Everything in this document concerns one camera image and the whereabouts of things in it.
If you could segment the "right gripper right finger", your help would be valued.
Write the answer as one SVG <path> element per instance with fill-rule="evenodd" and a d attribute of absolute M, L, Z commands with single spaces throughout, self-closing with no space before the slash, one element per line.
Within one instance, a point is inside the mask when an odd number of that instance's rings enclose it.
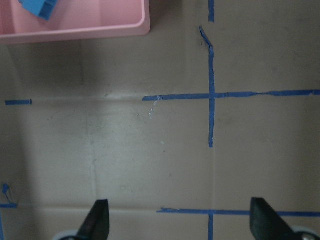
<path fill-rule="evenodd" d="M 264 198 L 251 198 L 249 225 L 256 240 L 300 239 L 300 235 L 289 227 Z"/>

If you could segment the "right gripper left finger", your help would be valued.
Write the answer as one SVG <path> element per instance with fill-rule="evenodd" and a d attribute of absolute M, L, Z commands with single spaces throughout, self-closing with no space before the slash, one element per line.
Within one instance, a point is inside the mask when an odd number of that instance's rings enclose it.
<path fill-rule="evenodd" d="M 109 201 L 96 200 L 74 238 L 76 240 L 107 240 L 109 233 Z"/>

